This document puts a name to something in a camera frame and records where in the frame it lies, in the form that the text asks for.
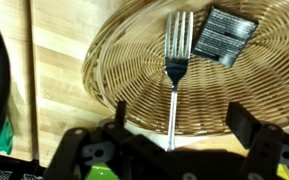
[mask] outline metal fork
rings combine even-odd
[[[179,44],[178,44],[178,31],[180,17],[182,17]],[[186,25],[186,12],[177,12],[173,42],[171,45],[171,29],[172,29],[172,13],[167,16],[166,36],[165,36],[165,73],[172,80],[172,96],[171,96],[171,108],[168,127],[168,146],[166,151],[172,151],[175,148],[175,119],[176,119],[176,106],[177,106],[177,86],[182,77],[186,74],[188,60],[190,59],[190,51],[193,35],[193,12],[189,13],[188,27]]]

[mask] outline wicker basket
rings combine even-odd
[[[193,11],[198,31],[210,5],[259,21],[233,68],[192,56],[179,84],[177,135],[228,133],[230,101],[255,117],[289,125],[289,1],[128,1],[101,29],[83,67],[86,91],[115,110],[128,102],[128,122],[167,133],[171,81],[164,73],[164,36],[169,11]]]

